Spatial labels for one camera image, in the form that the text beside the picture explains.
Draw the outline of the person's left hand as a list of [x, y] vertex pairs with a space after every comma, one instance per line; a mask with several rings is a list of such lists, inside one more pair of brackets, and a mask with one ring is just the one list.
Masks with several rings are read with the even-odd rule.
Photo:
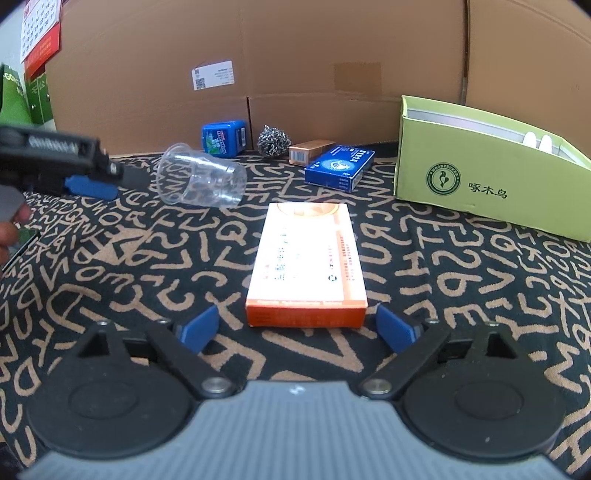
[[31, 209], [27, 203], [24, 203], [11, 220], [0, 223], [0, 263], [2, 266], [9, 260], [9, 248], [18, 242], [18, 226], [26, 224], [30, 216]]

